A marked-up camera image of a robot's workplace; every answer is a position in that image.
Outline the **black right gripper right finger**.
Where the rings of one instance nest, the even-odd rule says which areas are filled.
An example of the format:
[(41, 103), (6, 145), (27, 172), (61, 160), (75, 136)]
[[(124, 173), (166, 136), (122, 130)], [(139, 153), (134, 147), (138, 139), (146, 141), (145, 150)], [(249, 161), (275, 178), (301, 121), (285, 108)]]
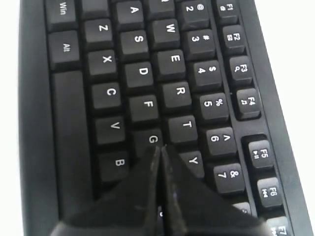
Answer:
[(265, 220), (232, 206), (203, 184), (173, 146), (161, 148), (161, 186), (167, 236), (269, 236)]

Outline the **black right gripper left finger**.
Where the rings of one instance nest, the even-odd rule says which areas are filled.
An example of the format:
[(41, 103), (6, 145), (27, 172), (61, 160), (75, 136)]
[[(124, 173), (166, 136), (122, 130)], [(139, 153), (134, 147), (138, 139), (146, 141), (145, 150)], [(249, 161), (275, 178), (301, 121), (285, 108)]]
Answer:
[(61, 220), (53, 236), (155, 236), (161, 148), (149, 147), (129, 175), (91, 206)]

